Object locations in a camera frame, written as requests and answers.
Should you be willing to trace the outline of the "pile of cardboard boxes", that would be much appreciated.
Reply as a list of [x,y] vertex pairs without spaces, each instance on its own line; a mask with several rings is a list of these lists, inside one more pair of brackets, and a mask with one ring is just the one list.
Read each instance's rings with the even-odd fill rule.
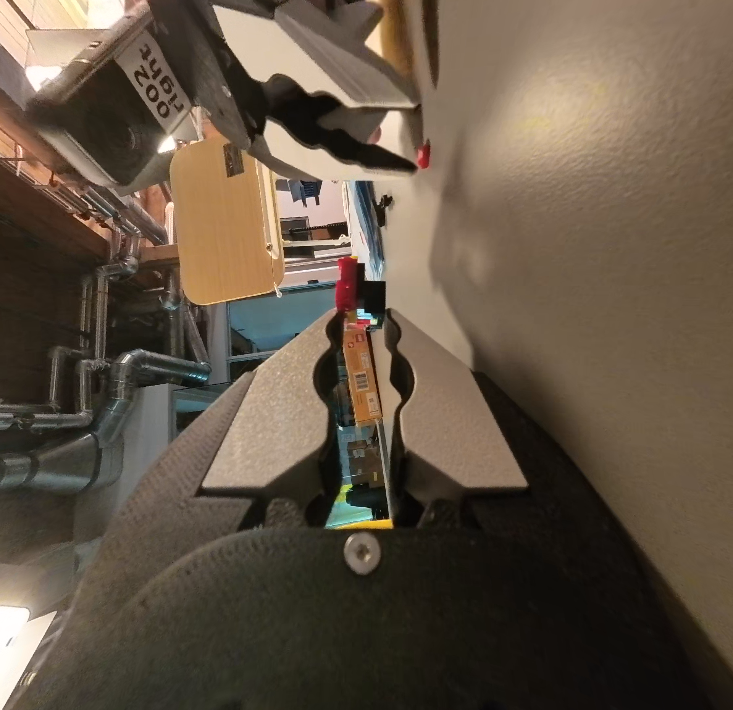
[[339,447],[344,457],[343,479],[351,486],[384,487],[383,460],[378,426],[348,426],[339,431]]

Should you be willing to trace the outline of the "colourful cardboard lego box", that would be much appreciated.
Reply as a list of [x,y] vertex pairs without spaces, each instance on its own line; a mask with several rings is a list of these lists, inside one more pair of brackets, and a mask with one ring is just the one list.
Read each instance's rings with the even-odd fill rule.
[[345,328],[342,350],[355,424],[364,427],[377,423],[382,419],[382,410],[368,333]]

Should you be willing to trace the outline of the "lego instruction booklet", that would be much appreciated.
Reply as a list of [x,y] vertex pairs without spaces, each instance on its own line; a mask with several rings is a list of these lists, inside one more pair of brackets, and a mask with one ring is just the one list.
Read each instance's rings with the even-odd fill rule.
[[382,229],[371,205],[372,196],[377,197],[374,185],[365,181],[344,182],[342,192],[352,254],[365,265],[367,279],[383,281],[386,260]]

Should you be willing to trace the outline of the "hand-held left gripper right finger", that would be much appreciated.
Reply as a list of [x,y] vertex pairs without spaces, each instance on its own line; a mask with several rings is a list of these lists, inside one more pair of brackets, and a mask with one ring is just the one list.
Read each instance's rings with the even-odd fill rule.
[[389,477],[395,514],[525,492],[527,479],[470,367],[396,309],[383,336],[399,394]]

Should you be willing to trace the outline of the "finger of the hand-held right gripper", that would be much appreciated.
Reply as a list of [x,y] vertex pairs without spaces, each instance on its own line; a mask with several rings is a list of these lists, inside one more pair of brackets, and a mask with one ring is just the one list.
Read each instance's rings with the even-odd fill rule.
[[359,149],[362,154],[377,153],[377,157],[364,158],[349,152],[337,155],[321,144],[304,144],[283,124],[268,119],[262,134],[252,140],[249,154],[292,180],[375,181],[418,172],[414,162],[379,145],[360,145]]
[[248,75],[284,76],[307,94],[330,94],[348,108],[411,110],[418,91],[366,45],[359,30],[381,18],[376,3],[327,15],[312,3],[282,3],[271,18],[213,5],[224,40]]

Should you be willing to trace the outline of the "silver ventilation ducts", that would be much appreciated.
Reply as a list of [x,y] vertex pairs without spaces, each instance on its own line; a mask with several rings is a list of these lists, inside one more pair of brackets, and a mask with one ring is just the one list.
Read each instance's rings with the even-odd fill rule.
[[109,283],[136,274],[141,241],[152,241],[138,224],[131,225],[131,231],[122,233],[116,256],[83,279],[81,345],[50,350],[48,401],[2,404],[2,432],[69,433],[25,453],[3,452],[3,492],[27,489],[77,495],[112,485],[123,466],[120,457],[107,452],[121,437],[141,385],[203,385],[210,377],[210,358],[176,267],[160,298],[169,314],[171,354],[133,349],[115,360],[105,356]]

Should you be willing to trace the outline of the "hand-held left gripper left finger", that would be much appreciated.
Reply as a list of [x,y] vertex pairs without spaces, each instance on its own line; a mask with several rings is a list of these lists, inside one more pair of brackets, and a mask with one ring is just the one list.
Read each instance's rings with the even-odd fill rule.
[[343,315],[334,308],[271,355],[246,392],[200,490],[262,504],[283,498],[327,516],[342,471],[328,400],[338,381]]

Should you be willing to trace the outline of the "red yellow lego body assembly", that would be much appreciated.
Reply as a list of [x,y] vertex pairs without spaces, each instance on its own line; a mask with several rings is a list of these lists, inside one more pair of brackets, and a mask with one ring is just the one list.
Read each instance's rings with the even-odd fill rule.
[[356,257],[338,261],[335,307],[344,330],[380,330],[386,317],[386,282],[367,279],[365,265]]

